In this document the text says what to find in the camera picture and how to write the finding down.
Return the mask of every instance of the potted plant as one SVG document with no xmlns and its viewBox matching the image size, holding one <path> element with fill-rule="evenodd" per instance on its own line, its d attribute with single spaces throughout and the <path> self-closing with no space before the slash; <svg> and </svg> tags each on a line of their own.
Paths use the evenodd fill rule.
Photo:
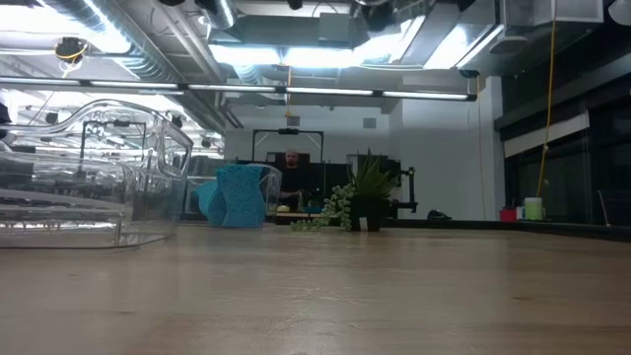
<svg viewBox="0 0 631 355">
<path fill-rule="evenodd" d="M 366 217 L 369 232 L 377 232 L 390 209 L 390 192 L 396 187 L 398 174 L 382 172 L 382 157 L 370 149 L 357 174 L 349 172 L 354 195 L 350 198 L 351 231 L 361 231 L 360 218 Z"/>
</svg>

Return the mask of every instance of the man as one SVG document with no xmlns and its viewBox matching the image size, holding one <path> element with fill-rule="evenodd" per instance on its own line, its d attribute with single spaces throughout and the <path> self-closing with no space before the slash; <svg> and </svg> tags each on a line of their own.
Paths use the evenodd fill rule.
<svg viewBox="0 0 631 355">
<path fill-rule="evenodd" d="M 292 211 L 298 209 L 298 200 L 302 193 L 305 197 L 309 185 L 307 172 L 298 167 L 300 156 L 298 152 L 289 149 L 285 152 L 285 169 L 280 187 L 281 204 L 289 206 Z"/>
</svg>

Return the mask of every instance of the ceiling vent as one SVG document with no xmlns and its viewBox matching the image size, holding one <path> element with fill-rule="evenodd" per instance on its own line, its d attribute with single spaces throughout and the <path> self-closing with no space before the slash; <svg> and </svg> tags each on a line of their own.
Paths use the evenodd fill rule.
<svg viewBox="0 0 631 355">
<path fill-rule="evenodd" d="M 288 127 L 300 127 L 300 117 L 299 116 L 287 116 L 287 126 Z"/>
<path fill-rule="evenodd" d="M 377 119 L 374 117 L 364 118 L 364 128 L 367 128 L 367 129 L 377 128 Z"/>
</svg>

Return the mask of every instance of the white wall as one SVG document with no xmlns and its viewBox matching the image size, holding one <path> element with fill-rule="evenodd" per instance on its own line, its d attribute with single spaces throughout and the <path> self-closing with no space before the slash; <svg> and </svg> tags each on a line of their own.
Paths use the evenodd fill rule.
<svg viewBox="0 0 631 355">
<path fill-rule="evenodd" d="M 226 132 L 226 159 L 249 160 L 251 157 L 252 130 L 278 129 L 287 127 L 286 109 L 283 106 L 269 106 L 258 109 L 253 106 L 234 106 L 233 112 L 244 124 L 245 129 Z M 378 107 L 336 107 L 330 110 L 320 106 L 297 106 L 291 108 L 293 115 L 301 117 L 300 129 L 324 131 L 324 160 L 331 163 L 345 163 L 349 154 L 365 153 L 370 148 L 375 154 L 388 153 L 388 115 Z M 376 129 L 363 128 L 364 117 L 377 119 Z M 258 133 L 256 140 L 265 133 Z M 319 142 L 319 136 L 311 135 Z M 319 147 L 301 134 L 287 136 L 271 133 L 256 146 L 256 160 L 265 160 L 267 152 L 284 152 L 293 148 L 310 153 L 312 162 L 319 161 Z"/>
<path fill-rule="evenodd" d="M 388 148 L 404 169 L 417 172 L 418 211 L 403 210 L 399 218 L 425 219 L 439 209 L 457 220 L 497 220 L 504 203 L 502 145 L 493 130 L 501 114 L 500 85 L 489 79 L 476 103 L 404 100 L 392 111 Z M 407 196 L 405 183 L 398 197 Z"/>
</svg>

